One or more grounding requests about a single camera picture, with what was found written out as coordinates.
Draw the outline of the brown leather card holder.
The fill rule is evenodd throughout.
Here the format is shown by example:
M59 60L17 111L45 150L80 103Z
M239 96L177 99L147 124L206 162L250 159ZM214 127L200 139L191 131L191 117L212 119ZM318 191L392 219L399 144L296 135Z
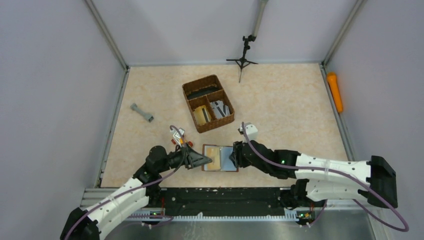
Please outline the brown leather card holder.
M204 172L238 172L239 169L230 159L232 146L204 144L202 154L211 158L212 162L201 167Z

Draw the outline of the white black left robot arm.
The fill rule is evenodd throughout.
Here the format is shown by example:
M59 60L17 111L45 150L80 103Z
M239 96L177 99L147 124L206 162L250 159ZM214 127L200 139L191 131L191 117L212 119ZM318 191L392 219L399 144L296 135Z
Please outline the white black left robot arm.
M160 202L162 172L174 174L180 167L193 169L213 160L193 150L189 145L167 152L163 146L150 149L145 163L120 188L99 202L75 208L61 232L61 240L104 240L135 211Z

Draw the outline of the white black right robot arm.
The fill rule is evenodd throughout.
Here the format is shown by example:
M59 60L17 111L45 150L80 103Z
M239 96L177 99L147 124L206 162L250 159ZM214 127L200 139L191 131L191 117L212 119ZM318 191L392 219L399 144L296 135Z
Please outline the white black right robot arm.
M255 167L271 177L295 179L290 189L299 206L311 201L354 199L387 208L398 207L396 171L382 157L365 161L339 161L313 157L295 150L272 150L252 140L235 141L230 160L235 167Z

